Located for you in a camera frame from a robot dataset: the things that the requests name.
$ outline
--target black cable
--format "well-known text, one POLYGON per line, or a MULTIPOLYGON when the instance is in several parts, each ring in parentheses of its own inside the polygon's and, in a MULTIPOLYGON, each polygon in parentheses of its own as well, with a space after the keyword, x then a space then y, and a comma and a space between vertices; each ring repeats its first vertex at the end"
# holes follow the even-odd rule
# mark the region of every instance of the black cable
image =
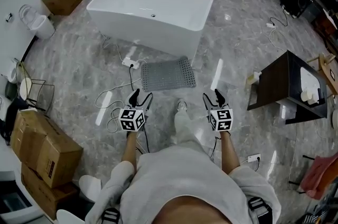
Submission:
MULTIPOLYGON (((131 73, 131 69, 134 65, 131 64, 130 67, 129 67, 129 76, 130 76, 130 85, 132 86, 132 90, 134 91, 133 89, 133 79, 132 79, 132 73, 131 73)), ((147 133, 146 133, 146 126, 145 124, 143 125, 143 131, 144 131, 144 135, 146 136, 146 142, 147 142, 147 149, 148 149, 148 153, 150 153, 150 150, 149 150, 149 143, 148 143, 148 137, 147 137, 147 133)))
POLYGON ((217 140, 218 139, 220 139, 220 138, 218 138, 218 137, 215 137, 215 145, 214 145, 214 147, 213 147, 213 150, 212 150, 212 153, 211 153, 211 156, 210 156, 210 158, 212 158, 213 157, 213 153, 215 152, 215 149, 216 149, 216 144, 217 144, 217 140))
POLYGON ((257 171, 258 168, 259 168, 259 161, 260 161, 260 158, 258 157, 257 160, 258 160, 258 165, 257 165, 257 168, 255 169, 255 171, 257 171))
POLYGON ((287 27, 287 25, 288 25, 288 22, 287 22, 287 16, 286 16, 286 13, 285 13, 284 10, 283 10, 283 13, 284 13, 284 15, 285 15, 286 25, 285 25, 282 21, 280 21, 279 19, 276 19, 275 17, 270 17, 270 22, 275 26, 274 22, 271 20, 271 19, 275 19, 275 20, 279 21, 284 27, 287 27))
POLYGON ((148 144, 148 137, 147 137, 147 132, 146 132, 146 124, 143 125, 143 131, 144 131, 144 135, 146 136, 146 143, 147 143, 148 153, 150 153, 149 144, 148 144))
POLYGON ((136 149, 137 149, 141 154, 143 154, 139 148, 136 147, 136 149))
POLYGON ((130 71, 130 70, 132 69, 133 66, 134 66, 134 65, 131 64, 130 67, 129 67, 129 76, 130 76, 130 85, 131 85, 131 87, 132 87, 132 90, 134 91, 134 89, 133 89, 132 73, 131 73, 131 71, 130 71))

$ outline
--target white bathtub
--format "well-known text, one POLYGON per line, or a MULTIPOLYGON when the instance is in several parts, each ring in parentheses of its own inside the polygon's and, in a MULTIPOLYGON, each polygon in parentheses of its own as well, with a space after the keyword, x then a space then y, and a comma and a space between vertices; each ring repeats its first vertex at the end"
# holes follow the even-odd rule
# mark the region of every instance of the white bathtub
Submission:
POLYGON ((101 33, 172 55, 195 56, 213 0, 92 0, 101 33))

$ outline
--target power strip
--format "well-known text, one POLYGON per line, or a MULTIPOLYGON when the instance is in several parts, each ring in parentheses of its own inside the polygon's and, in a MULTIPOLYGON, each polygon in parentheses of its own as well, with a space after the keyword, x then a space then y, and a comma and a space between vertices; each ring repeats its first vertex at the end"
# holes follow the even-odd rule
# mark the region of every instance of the power strip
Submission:
POLYGON ((275 25, 271 24, 271 23, 266 23, 266 26, 271 28, 271 29, 274 29, 275 28, 275 25))
POLYGON ((130 67, 130 66, 133 64, 133 68, 134 68, 134 69, 138 69, 138 68, 139 68, 139 62, 133 61, 133 60, 131 60, 131 59, 128 58, 128 57, 125 57, 125 58, 123 59, 122 64, 123 64, 124 66, 127 66, 127 67, 130 67))
POLYGON ((254 154, 254 155, 250 155, 248 156, 248 163, 253 162, 253 161, 258 161, 258 158, 260 158, 260 154, 254 154))

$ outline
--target white sneaker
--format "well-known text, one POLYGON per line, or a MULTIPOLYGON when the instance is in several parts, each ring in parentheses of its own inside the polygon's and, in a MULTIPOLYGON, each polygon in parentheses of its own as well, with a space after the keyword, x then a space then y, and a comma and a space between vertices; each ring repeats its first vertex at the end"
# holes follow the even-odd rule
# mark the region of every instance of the white sneaker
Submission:
POLYGON ((184 110, 184 111, 187 110, 187 108, 186 108, 186 102, 184 101, 183 98, 180 98, 177 101, 177 111, 180 111, 180 110, 184 110))

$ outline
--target wall outlet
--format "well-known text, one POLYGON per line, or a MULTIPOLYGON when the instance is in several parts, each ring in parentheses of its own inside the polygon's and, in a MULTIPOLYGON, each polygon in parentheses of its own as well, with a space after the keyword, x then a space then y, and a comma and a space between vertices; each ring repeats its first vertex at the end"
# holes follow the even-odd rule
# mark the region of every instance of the wall outlet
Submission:
POLYGON ((125 57, 125 58, 123 59, 122 64, 123 64, 124 66, 127 66, 127 67, 130 67, 130 66, 133 64, 133 65, 134 65, 134 66, 133 66, 134 69, 138 69, 138 68, 139 68, 139 62, 133 61, 133 60, 131 60, 131 59, 128 58, 128 57, 125 57))
POLYGON ((257 158, 261 160, 260 154, 254 154, 248 156, 248 163, 253 162, 253 161, 258 161, 257 158))

